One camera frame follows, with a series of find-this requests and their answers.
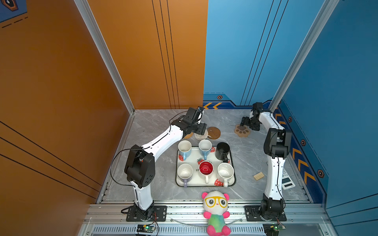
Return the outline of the cork paw print coaster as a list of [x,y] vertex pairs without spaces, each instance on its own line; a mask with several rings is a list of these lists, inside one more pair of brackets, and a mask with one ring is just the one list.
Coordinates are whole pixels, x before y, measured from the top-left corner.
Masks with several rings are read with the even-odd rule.
[[234,133],[240,138],[247,138],[251,134],[251,131],[247,126],[237,124],[235,126]]

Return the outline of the multicolour woven coaster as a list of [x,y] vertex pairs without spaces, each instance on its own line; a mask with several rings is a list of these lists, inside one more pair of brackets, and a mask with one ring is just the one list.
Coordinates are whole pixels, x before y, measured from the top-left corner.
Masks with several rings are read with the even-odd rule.
[[195,137],[195,139],[197,139],[197,140],[199,140],[199,141],[201,141],[201,140],[205,140],[205,139],[208,138],[208,133],[205,132],[203,135],[200,135],[200,134],[195,133],[195,134],[194,134],[194,137]]

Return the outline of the dark brown wooden coaster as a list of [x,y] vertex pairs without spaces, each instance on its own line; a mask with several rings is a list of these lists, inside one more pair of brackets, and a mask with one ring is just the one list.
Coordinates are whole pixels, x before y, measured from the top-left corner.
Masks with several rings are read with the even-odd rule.
[[216,127],[209,127],[207,131],[208,131],[208,138],[211,140],[216,140],[220,138],[221,136],[221,131]]

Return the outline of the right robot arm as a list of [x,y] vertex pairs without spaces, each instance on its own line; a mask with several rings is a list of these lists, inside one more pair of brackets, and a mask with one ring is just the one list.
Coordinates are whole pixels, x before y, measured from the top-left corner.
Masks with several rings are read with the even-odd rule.
[[241,125],[254,131],[259,131],[263,125],[267,130],[263,150],[267,155],[268,176],[259,215],[265,221],[279,219],[284,215],[282,179],[285,160],[290,153],[292,132],[280,125],[274,114],[265,109],[261,102],[253,104],[250,116],[243,117]]

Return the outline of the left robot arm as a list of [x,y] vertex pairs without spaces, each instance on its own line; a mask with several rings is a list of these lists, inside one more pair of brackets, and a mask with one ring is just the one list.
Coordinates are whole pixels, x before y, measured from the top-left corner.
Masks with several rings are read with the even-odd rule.
[[150,184],[155,177],[155,162],[168,148],[182,140],[186,135],[203,135],[207,124],[201,122],[203,107],[189,108],[177,119],[169,121],[169,127],[154,140],[131,147],[124,172],[134,188],[133,209],[142,220],[149,220],[153,215],[154,201]]

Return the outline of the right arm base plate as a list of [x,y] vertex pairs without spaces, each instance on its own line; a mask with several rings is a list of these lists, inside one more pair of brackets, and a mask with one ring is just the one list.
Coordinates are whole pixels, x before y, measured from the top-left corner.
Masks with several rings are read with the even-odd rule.
[[273,222],[273,221],[279,221],[279,222],[285,222],[287,221],[287,217],[284,212],[277,213],[277,212],[271,212],[266,211],[262,212],[261,207],[257,205],[249,205],[244,206],[245,210],[245,216],[247,218],[247,221],[261,221],[261,222]]

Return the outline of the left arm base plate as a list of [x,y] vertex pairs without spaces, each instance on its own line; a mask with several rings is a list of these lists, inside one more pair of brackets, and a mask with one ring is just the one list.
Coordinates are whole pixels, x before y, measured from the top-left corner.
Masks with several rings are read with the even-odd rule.
[[157,221],[164,222],[167,216],[167,206],[152,204],[147,210],[140,209],[136,204],[127,211],[127,222]]

